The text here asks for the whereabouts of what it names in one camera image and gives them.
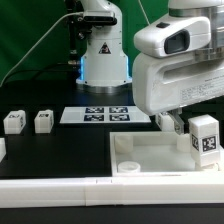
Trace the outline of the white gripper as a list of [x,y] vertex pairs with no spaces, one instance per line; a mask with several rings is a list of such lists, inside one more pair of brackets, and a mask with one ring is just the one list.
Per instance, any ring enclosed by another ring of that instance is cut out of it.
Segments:
[[167,58],[140,53],[132,72],[135,105],[149,116],[172,110],[177,134],[184,133],[181,107],[224,95],[224,59],[196,62],[193,53]]

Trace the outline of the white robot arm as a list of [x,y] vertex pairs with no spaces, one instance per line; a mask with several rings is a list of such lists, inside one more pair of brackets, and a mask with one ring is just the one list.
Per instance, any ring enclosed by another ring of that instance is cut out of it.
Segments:
[[77,84],[112,93],[132,85],[135,105],[149,116],[166,112],[185,132],[181,109],[224,95],[224,0],[169,0],[168,13],[138,31],[133,66],[122,49],[122,13],[108,0],[80,0],[79,35],[87,40]]

